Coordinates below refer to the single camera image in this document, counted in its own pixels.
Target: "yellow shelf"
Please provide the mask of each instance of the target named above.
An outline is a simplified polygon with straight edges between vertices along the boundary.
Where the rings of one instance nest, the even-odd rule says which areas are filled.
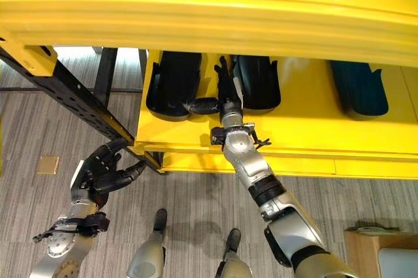
[[[353,159],[309,159],[266,157],[278,176],[324,178],[418,179],[418,162],[364,161]],[[168,172],[234,173],[223,155],[167,152],[162,170]]]
[[[219,116],[189,116],[170,122],[155,117],[146,107],[153,62],[160,51],[150,51],[140,107],[136,150],[183,153],[220,153],[210,145],[210,129],[219,126]],[[198,97],[217,95],[213,70],[219,54],[203,54]],[[260,138],[272,145],[265,155],[294,157],[352,157],[359,159],[403,159],[418,161],[418,122],[401,67],[371,65],[383,69],[382,80],[389,113],[371,121],[354,121],[344,115],[327,61],[271,57],[278,60],[281,104],[263,115],[245,114],[255,122]],[[409,70],[409,79],[418,70]]]
[[[25,45],[292,55],[418,67],[418,0],[0,0],[0,10],[6,39]]]

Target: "black band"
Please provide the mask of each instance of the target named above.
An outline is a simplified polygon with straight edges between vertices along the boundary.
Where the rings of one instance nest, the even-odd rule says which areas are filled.
[[[291,262],[293,265],[293,271],[296,272],[296,269],[303,260],[306,260],[308,257],[316,254],[330,253],[324,250],[322,247],[318,247],[317,245],[310,245],[309,247],[304,247],[303,249],[300,249],[294,255],[292,255]]]
[[[249,187],[248,191],[258,206],[286,192],[284,186],[273,175],[260,179]]]

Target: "metal bracket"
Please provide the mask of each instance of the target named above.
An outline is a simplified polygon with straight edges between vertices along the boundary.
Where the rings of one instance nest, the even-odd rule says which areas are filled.
[[[57,52],[52,46],[26,46],[0,27],[0,48],[34,76],[52,76],[57,62]]]

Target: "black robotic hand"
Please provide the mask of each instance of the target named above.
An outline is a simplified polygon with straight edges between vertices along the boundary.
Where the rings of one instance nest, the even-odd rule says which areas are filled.
[[[121,155],[119,150],[127,146],[124,138],[117,138],[96,149],[83,163],[71,185],[71,201],[88,199],[101,209],[108,200],[109,192],[118,190],[134,181],[146,164],[139,161],[125,170],[117,170]]]

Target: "black metal beam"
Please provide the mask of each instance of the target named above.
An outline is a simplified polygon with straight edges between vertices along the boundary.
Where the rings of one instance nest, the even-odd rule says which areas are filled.
[[[139,67],[141,68],[141,76],[142,76],[142,88],[144,89],[144,80],[145,80],[145,72],[146,72],[146,50],[138,49],[139,54]]]
[[[60,61],[57,61],[51,77],[41,77],[32,75],[2,48],[0,58],[107,138],[113,140],[122,136],[133,144],[133,136]]]
[[[104,107],[107,107],[109,103],[117,54],[117,48],[103,48],[100,57],[99,70],[97,71],[93,95],[101,101]]]

